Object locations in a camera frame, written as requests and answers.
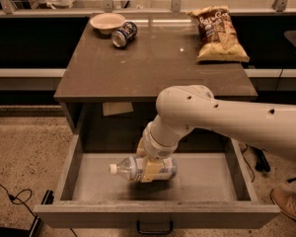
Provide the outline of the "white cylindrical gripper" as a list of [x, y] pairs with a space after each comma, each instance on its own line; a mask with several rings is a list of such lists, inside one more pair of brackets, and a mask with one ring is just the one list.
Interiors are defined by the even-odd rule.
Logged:
[[170, 157], [178, 148], [180, 137], [166, 124], [151, 121], [143, 131], [142, 139], [139, 140], [135, 155], [138, 157], [151, 158], [144, 160], [142, 183], [149, 183], [163, 168], [163, 162], [159, 159]]

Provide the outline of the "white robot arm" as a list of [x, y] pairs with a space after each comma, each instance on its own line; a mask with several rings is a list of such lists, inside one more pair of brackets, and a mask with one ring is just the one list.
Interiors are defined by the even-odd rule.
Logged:
[[217, 100], [207, 87], [191, 85], [163, 90], [156, 110], [138, 156], [166, 159], [183, 137], [203, 128], [296, 163], [296, 106]]

